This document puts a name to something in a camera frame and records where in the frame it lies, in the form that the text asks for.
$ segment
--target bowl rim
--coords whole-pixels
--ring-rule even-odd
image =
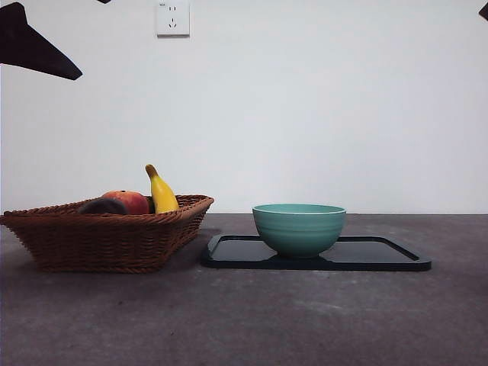
[[[281,206],[281,205],[289,205],[289,206],[317,206],[317,207],[328,207],[335,209],[332,212],[285,212],[279,210],[266,210],[263,209],[265,206]],[[345,208],[339,206],[331,206],[328,204],[307,204],[307,203],[297,203],[297,202],[290,202],[290,203],[274,203],[274,204],[259,204],[252,208],[252,211],[258,212],[266,212],[270,214],[284,214],[284,215],[331,215],[331,214],[343,214],[345,213]]]

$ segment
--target gray concrete surface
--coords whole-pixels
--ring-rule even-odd
[[[432,258],[425,272],[213,269],[213,235],[255,233],[208,214],[154,274],[38,272],[2,231],[2,366],[486,365],[488,216],[348,215]]]

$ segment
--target basket rim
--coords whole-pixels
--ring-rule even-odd
[[[206,196],[204,194],[177,194],[177,198],[195,198],[195,201],[188,206],[183,206],[178,208],[177,210],[172,210],[164,213],[145,213],[141,215],[123,215],[119,213],[60,213],[60,212],[42,212],[43,210],[63,210],[69,208],[75,204],[84,204],[89,201],[93,201],[98,197],[89,198],[83,201],[71,202],[68,204],[61,204],[61,205],[53,205],[53,206],[45,206],[45,207],[38,207],[38,208],[31,208],[27,210],[13,210],[13,211],[5,211],[3,215],[0,216],[0,224],[4,224],[5,221],[8,219],[30,219],[30,218],[37,218],[37,219],[67,219],[67,220],[77,220],[79,222],[107,222],[116,220],[118,222],[135,222],[135,221],[155,221],[159,222],[161,220],[178,220],[180,218],[191,217],[193,214],[200,212],[203,208],[208,208],[213,202],[214,199],[212,197]]]

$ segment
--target green bowl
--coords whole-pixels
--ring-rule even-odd
[[[345,209],[321,204],[263,204],[252,208],[261,239],[279,255],[312,258],[329,249],[344,226]]]

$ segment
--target dark fruit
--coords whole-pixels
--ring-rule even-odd
[[[115,198],[95,198],[81,206],[79,214],[120,214],[127,215],[127,208]]]

